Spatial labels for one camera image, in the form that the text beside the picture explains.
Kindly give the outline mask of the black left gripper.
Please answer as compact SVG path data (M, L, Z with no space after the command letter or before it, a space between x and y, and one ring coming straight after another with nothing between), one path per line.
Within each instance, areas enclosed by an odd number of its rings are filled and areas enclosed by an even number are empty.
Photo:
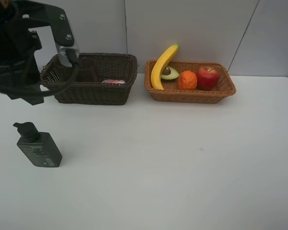
M35 51L42 48L39 36L27 28L0 25L0 93L21 98L31 105L42 104L40 72Z

